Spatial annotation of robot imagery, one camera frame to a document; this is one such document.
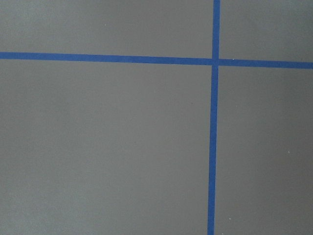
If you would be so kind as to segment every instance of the blue tape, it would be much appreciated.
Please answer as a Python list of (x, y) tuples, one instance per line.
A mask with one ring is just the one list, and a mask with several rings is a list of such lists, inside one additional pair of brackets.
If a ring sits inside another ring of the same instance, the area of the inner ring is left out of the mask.
[(0, 52), (0, 59), (89, 61), (89, 62), (143, 63), (143, 64), (173, 64), (173, 65), (212, 64), (212, 60), (206, 58), (56, 54), (56, 53), (30, 53), (30, 52)]
[(266, 60), (220, 59), (219, 65), (220, 66), (238, 66), (238, 67), (313, 69), (313, 63), (311, 62), (266, 61)]
[(221, 1), (213, 2), (213, 35), (212, 35), (212, 76), (211, 76), (211, 113), (210, 113), (210, 155), (209, 155), (209, 197), (207, 234), (214, 235), (215, 219), (215, 181), (216, 181), (216, 140), (217, 110), (219, 86), (219, 50), (220, 50), (220, 11)]

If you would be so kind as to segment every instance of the gray surface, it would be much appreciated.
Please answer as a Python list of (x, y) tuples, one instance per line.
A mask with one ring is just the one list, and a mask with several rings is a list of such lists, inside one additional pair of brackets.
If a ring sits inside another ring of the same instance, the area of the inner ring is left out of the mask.
[(312, 78), (220, 68), (216, 235), (313, 234)]
[(210, 67), (0, 61), (1, 235), (204, 235)]
[(220, 58), (313, 62), (312, 0), (222, 0)]
[(212, 0), (1, 0), (0, 51), (210, 57)]

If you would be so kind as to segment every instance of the blue stripe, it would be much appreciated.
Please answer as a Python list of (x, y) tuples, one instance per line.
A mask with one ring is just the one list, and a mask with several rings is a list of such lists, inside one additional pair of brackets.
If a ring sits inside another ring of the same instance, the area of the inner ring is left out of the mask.
[(312, 62), (220, 59), (220, 66), (313, 69)]
[(211, 77), (211, 113), (210, 113), (210, 156), (209, 156), (209, 198), (207, 234), (214, 235), (215, 218), (215, 179), (216, 179), (216, 139), (219, 86), (219, 49), (220, 49), (220, 0), (213, 3), (212, 35), (212, 77)]
[(89, 62), (174, 64), (174, 65), (211, 65), (212, 64), (212, 60), (206, 59), (206, 58), (56, 54), (56, 53), (30, 53), (30, 52), (0, 52), (0, 59), (89, 61)]

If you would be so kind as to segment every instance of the vertical blue line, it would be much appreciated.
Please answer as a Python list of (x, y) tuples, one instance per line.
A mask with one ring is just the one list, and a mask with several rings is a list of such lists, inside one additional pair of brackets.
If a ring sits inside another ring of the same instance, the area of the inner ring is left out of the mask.
[(219, 85), (219, 49), (220, 49), (220, 11), (221, 1), (213, 3), (213, 34), (212, 34), (212, 77), (211, 77), (211, 117), (210, 117), (210, 156), (209, 156), (209, 198), (207, 234), (214, 235), (215, 218), (215, 177), (216, 177), (216, 140), (217, 110)]

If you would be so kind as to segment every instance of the gray floor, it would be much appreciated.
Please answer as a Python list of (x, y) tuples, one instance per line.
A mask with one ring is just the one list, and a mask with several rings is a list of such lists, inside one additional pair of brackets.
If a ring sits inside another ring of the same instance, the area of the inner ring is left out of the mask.
[[(3, 0), (0, 51), (210, 58), (212, 2)], [(313, 62), (312, 12), (222, 0), (220, 58)], [(0, 234), (206, 234), (210, 77), (0, 60)], [(313, 234), (313, 70), (219, 79), (215, 234)]]

